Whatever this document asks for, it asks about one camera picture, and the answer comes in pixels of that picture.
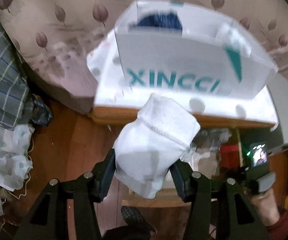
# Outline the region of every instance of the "human hand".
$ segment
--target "human hand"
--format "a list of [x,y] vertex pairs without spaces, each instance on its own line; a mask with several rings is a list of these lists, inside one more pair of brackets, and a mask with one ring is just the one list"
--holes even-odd
[[267,190],[264,195],[252,196],[250,202],[255,206],[261,221],[266,227],[277,223],[280,219],[274,190],[272,188]]

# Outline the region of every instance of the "plaid fabric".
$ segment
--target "plaid fabric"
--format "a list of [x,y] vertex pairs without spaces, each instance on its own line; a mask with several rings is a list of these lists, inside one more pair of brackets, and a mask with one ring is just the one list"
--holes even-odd
[[[0,125],[10,130],[21,118],[29,93],[17,68],[19,62],[15,48],[0,24]],[[27,105],[33,108],[33,102],[28,101]]]
[[128,206],[122,206],[121,207],[121,214],[129,226],[135,226],[139,227],[141,229],[144,229],[146,231],[152,232],[151,235],[153,236],[156,234],[155,228],[146,221],[142,213],[139,211],[136,207],[128,207]]

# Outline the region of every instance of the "wooden floor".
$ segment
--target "wooden floor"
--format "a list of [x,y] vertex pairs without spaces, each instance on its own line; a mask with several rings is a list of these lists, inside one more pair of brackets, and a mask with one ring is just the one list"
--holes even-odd
[[[33,135],[34,149],[30,153],[33,161],[31,180],[27,184],[27,195],[12,204],[17,215],[23,217],[41,190],[52,178],[60,181],[76,179],[86,171],[92,170],[95,163],[102,161],[113,146],[122,127],[97,125],[86,116],[82,116],[67,107],[51,101],[54,120],[49,127],[38,126]],[[288,153],[279,154],[270,159],[271,170],[277,172],[274,185],[277,203],[283,204],[288,193]],[[108,196],[97,205],[96,212],[101,233],[107,229],[125,225],[120,206],[122,194],[127,188],[114,179]],[[15,192],[19,195],[24,190]],[[73,203],[68,202],[68,224],[70,239],[75,238]],[[158,230],[154,239],[178,239],[183,233],[188,209],[170,208],[141,210],[147,220]]]

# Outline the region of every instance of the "metal screw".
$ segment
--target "metal screw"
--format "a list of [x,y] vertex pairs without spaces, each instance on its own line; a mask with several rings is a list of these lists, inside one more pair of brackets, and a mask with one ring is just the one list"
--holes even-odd
[[202,176],[198,171],[194,171],[191,175],[195,179],[199,179]]
[[236,183],[236,181],[232,178],[227,179],[227,183],[230,185],[234,185]]
[[91,177],[93,177],[93,173],[91,173],[90,171],[87,171],[83,174],[84,178],[89,179]]
[[58,181],[57,179],[51,179],[50,182],[49,182],[49,184],[50,184],[51,186],[54,186],[54,185],[56,185],[58,182],[59,182],[59,181]]

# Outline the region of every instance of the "red object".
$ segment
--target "red object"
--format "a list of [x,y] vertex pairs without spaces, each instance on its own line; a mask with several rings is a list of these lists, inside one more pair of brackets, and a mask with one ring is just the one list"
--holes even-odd
[[222,161],[220,162],[221,167],[225,167],[229,170],[239,168],[239,152],[237,144],[221,146],[220,154],[222,157]]
[[272,226],[266,227],[271,240],[285,240],[288,235],[288,209],[278,207],[280,219]]

